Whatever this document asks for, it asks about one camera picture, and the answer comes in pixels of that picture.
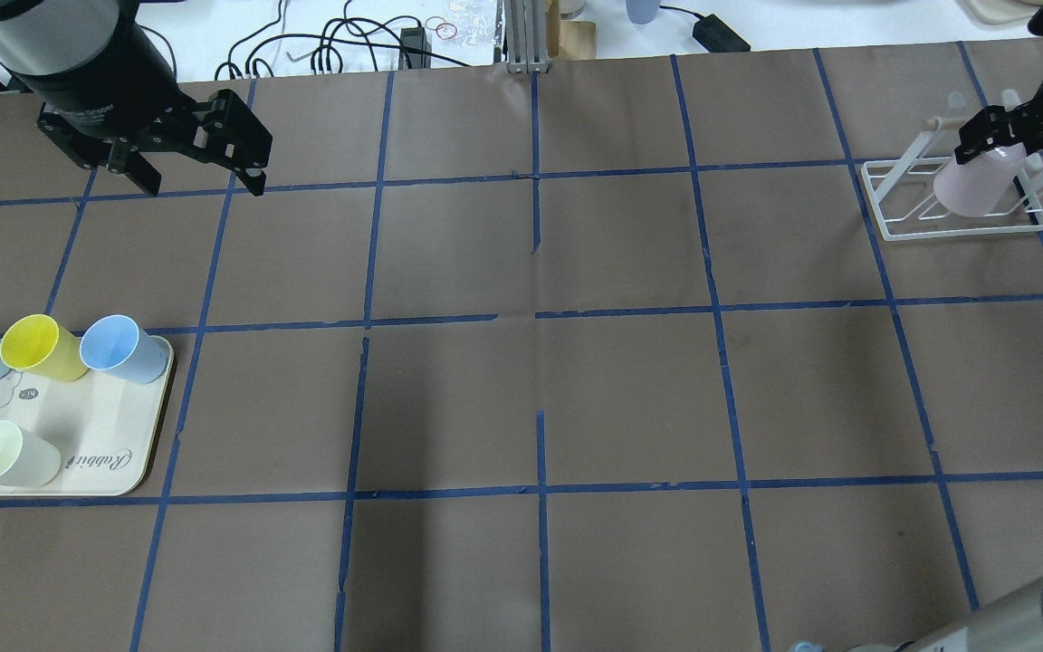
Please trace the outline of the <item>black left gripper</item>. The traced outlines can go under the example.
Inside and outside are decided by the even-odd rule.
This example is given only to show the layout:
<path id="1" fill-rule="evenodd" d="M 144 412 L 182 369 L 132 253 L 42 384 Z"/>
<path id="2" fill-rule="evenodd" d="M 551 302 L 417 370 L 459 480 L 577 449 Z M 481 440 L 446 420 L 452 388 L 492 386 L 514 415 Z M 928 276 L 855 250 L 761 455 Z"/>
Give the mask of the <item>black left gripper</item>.
<path id="1" fill-rule="evenodd" d="M 141 26 L 13 22 L 11 45 L 13 74 L 43 101 L 38 131 L 76 166 L 107 165 L 157 197 L 162 176 L 140 146 L 223 167 L 250 195 L 264 194 L 273 134 L 232 88 L 203 101 L 181 92 Z"/>

